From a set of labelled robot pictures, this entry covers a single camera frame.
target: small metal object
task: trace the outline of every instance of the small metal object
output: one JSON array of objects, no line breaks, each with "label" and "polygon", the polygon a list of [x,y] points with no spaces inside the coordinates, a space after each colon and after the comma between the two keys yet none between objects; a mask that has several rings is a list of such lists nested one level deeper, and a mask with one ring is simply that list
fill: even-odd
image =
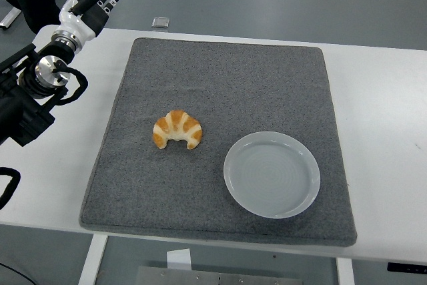
[{"label": "small metal object", "polygon": [[153,23],[151,24],[153,28],[168,28],[169,27],[169,18],[166,17],[155,17]]},{"label": "small metal object", "polygon": [[9,28],[9,26],[12,24],[12,22],[14,22],[14,20],[16,19],[16,17],[18,17],[20,13],[21,10],[19,10],[18,8],[12,8],[12,10],[10,10],[6,17],[4,17],[2,21],[0,21],[0,28]]}]

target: black cable loop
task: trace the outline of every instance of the black cable loop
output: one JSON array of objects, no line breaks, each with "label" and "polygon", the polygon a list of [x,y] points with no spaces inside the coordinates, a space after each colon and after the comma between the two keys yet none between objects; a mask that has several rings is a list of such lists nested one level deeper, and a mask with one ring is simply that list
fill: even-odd
[{"label": "black cable loop", "polygon": [[71,103],[77,99],[79,99],[79,97],[83,94],[83,92],[87,89],[87,86],[89,85],[89,83],[87,82],[86,77],[84,76],[84,74],[82,74],[80,71],[74,69],[74,68],[70,68],[68,66],[66,66],[64,64],[64,62],[62,61],[56,61],[54,63],[55,67],[56,67],[56,72],[65,72],[65,73],[70,73],[72,75],[74,75],[77,79],[77,81],[79,82],[80,87],[77,88],[73,95],[71,97],[62,99],[60,101],[57,102],[58,106],[62,106],[62,105],[66,105],[68,103]]}]

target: gray felt mat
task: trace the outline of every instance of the gray felt mat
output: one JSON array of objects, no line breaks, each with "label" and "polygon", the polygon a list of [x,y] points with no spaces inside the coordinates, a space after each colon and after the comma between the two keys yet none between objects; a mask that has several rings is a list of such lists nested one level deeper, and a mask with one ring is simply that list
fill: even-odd
[{"label": "gray felt mat", "polygon": [[[200,121],[201,143],[169,141],[153,125],[173,109]],[[302,142],[320,168],[318,197],[303,213],[251,214],[223,176],[228,150],[256,131]],[[84,228],[278,244],[356,241],[334,107],[315,47],[136,39],[81,209]]]}]

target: white ceramic plate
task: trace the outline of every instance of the white ceramic plate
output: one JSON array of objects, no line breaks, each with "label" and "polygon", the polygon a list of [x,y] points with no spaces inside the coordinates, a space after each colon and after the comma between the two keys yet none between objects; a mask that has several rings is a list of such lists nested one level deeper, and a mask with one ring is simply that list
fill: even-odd
[{"label": "white ceramic plate", "polygon": [[236,142],[224,162],[224,178],[237,203],[266,218],[288,218],[306,210],[318,195],[320,171],[298,140],[273,131]]}]

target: robotic hand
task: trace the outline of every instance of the robotic hand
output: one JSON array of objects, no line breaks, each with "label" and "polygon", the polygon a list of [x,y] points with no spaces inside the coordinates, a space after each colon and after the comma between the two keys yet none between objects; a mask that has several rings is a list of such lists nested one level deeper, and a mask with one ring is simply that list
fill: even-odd
[{"label": "robotic hand", "polygon": [[[8,137],[21,146],[33,141],[54,122],[49,113],[53,107],[75,101],[85,91],[85,76],[67,64],[86,41],[101,33],[118,1],[67,0],[59,14],[61,25],[49,44],[38,53],[30,44],[0,63],[0,145]],[[70,74],[79,88],[63,99]],[[35,101],[50,96],[44,105]]]}]

